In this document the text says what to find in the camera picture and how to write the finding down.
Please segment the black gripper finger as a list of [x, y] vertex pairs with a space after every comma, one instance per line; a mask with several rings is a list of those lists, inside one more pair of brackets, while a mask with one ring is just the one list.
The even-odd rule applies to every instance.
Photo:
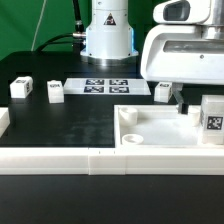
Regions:
[[189, 105], [184, 101], [184, 98], [181, 94], [183, 89], [182, 83], [173, 83], [172, 84], [172, 94], [177, 102], [177, 110], [179, 114], [188, 114]]

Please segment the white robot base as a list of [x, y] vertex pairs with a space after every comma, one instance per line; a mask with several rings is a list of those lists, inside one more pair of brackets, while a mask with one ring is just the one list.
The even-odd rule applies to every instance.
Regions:
[[116, 66], [134, 61], [134, 30], [128, 22], [128, 0], [92, 0], [92, 21], [80, 52], [87, 63]]

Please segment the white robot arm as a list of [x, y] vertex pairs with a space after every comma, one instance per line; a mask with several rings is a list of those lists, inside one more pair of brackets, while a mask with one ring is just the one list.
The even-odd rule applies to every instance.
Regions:
[[184, 83], [224, 85], [224, 0], [168, 0], [154, 8], [153, 18], [140, 74], [171, 82], [178, 111], [186, 114]]

